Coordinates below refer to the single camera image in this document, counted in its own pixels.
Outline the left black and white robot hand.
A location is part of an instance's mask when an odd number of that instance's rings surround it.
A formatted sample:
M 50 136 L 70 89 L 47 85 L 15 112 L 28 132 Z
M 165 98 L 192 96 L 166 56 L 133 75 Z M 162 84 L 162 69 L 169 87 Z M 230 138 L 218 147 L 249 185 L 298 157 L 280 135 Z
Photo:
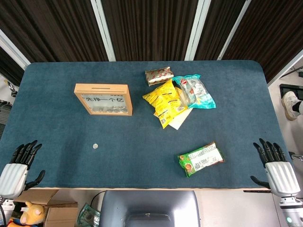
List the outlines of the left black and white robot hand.
M 34 140 L 16 148 L 10 162 L 5 165 L 0 175 L 0 197 L 2 199 L 13 200 L 23 191 L 40 184 L 45 176 L 45 170 L 42 170 L 38 177 L 31 182 L 27 182 L 27 175 L 41 147 L 42 144 L 38 144 L 37 140 Z

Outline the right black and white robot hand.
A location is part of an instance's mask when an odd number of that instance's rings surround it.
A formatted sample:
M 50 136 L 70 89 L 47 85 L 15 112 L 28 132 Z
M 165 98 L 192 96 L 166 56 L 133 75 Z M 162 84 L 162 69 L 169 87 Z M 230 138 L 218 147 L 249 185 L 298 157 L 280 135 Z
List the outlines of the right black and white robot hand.
M 261 163 L 266 172 L 267 181 L 261 181 L 255 176 L 251 180 L 264 188 L 269 189 L 278 197 L 294 197 L 300 191 L 294 169 L 290 162 L 286 160 L 285 154 L 277 143 L 270 143 L 259 139 L 260 145 L 253 143 L 258 152 Z

